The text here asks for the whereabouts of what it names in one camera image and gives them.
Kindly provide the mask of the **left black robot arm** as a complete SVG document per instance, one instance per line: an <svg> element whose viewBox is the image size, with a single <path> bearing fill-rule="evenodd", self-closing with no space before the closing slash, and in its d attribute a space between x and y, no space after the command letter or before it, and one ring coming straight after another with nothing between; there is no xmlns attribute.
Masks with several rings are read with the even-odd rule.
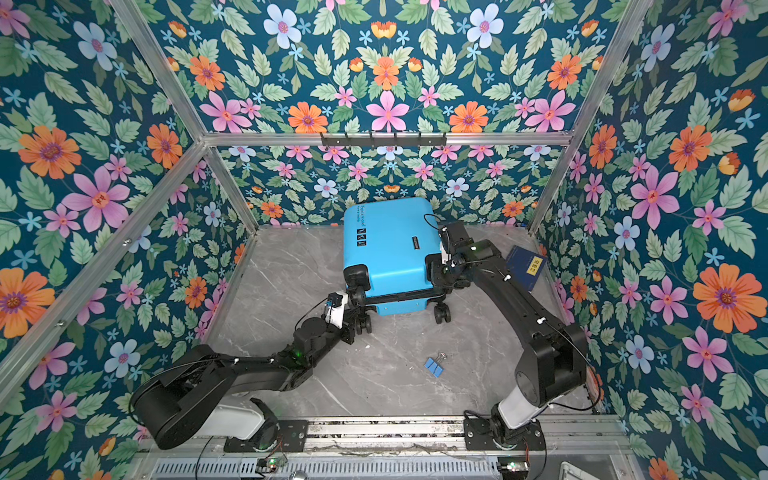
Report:
<svg viewBox="0 0 768 480"><path fill-rule="evenodd" d="M129 413L160 448L175 448L201 430L228 394L297 388L338 343L353 342L358 316L365 311L361 290L332 293L323 316L304 320L294 341L269 357L235 357L201 344L142 384L131 397Z"/></svg>

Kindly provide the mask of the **blue suitcase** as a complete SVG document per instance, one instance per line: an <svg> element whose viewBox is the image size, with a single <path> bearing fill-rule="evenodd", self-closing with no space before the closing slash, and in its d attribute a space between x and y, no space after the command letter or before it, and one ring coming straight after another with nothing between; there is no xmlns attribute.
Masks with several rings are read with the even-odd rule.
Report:
<svg viewBox="0 0 768 480"><path fill-rule="evenodd" d="M449 287L438 276L444 263L434 212L424 198L363 203L343 216L343 276L357 334L372 331L371 313L419 312L434 306L438 324L449 323Z"/></svg>

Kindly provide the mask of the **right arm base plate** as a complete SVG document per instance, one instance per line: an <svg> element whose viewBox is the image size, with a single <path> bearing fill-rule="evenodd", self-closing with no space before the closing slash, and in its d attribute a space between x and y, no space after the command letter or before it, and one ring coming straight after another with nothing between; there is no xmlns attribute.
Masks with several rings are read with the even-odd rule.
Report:
<svg viewBox="0 0 768 480"><path fill-rule="evenodd" d="M465 448L469 451L535 451L546 449L546 440L537 421L508 428L500 418L469 414L463 419Z"/></svg>

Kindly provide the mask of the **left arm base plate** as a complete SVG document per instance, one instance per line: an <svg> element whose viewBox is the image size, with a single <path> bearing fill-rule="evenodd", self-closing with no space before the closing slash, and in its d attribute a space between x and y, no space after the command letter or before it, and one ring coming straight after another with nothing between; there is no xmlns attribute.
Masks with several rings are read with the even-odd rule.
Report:
<svg viewBox="0 0 768 480"><path fill-rule="evenodd" d="M247 440L228 438L226 453L299 453L308 439L309 422L306 420L267 421Z"/></svg>

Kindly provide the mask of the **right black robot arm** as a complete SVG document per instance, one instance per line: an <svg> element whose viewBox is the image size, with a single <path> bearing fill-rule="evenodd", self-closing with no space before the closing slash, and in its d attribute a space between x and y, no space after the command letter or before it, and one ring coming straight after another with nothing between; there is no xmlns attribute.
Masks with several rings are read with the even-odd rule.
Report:
<svg viewBox="0 0 768 480"><path fill-rule="evenodd" d="M588 341L575 324L564 324L517 279L501 251L489 240L476 241L461 222L437 228L447 259L433 267L435 285L482 290L509 323L522 346L512 392L491 408L487 419L493 441L515 446L532 431L533 421L561 397L588 380Z"/></svg>

